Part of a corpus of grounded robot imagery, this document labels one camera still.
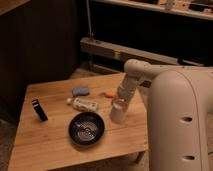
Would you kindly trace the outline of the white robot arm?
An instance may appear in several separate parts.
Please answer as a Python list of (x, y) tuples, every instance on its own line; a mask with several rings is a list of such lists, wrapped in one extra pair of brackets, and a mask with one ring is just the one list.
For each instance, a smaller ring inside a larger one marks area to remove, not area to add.
[(213, 113), (213, 67), (124, 65), (117, 95), (128, 104), (141, 79), (150, 80), (147, 129), (150, 171), (210, 171), (206, 116)]

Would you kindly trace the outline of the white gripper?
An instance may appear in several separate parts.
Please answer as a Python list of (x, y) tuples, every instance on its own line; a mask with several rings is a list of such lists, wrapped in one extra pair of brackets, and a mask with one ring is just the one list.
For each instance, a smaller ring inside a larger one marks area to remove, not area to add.
[(121, 86), (117, 88), (117, 97), (123, 99), (124, 101), (130, 101), (134, 95), (133, 91), (125, 89)]

